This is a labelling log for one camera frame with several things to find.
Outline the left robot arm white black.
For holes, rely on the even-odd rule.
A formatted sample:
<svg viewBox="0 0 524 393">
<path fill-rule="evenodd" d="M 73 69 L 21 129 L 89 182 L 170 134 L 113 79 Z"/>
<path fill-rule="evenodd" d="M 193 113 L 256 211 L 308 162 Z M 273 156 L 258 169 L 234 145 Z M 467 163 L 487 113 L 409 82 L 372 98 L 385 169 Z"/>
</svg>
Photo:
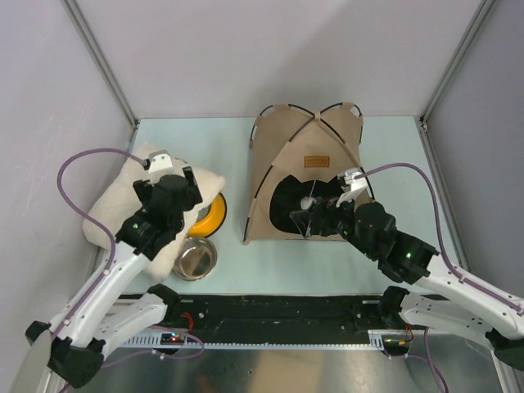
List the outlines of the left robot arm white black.
<svg viewBox="0 0 524 393">
<path fill-rule="evenodd" d="M 191 166 L 148 168 L 149 178 L 133 182 L 140 206 L 109 237 L 110 254 L 66 307 L 49 322 L 33 321 L 25 331 L 31 345 L 47 344 L 40 368 L 49 368 L 68 386 L 81 388 L 99 372 L 121 343 L 160 323 L 174 326 L 182 315 L 176 293 L 156 284 L 138 305 L 107 318 L 127 285 L 173 242 L 185 238 L 184 218 L 203 198 Z"/>
</svg>

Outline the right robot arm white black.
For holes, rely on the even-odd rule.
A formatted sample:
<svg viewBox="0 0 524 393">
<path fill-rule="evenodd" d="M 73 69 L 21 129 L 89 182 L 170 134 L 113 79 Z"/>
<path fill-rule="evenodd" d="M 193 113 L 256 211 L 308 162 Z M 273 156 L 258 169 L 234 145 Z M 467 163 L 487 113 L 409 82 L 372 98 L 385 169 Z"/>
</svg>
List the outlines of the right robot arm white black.
<svg viewBox="0 0 524 393">
<path fill-rule="evenodd" d="M 403 233 L 393 215 L 371 202 L 313 201 L 290 214 L 305 237 L 337 234 L 395 282 L 378 306 L 388 328 L 402 323 L 474 341 L 517 370 L 523 369 L 523 301 L 451 264 L 443 252 Z"/>
</svg>

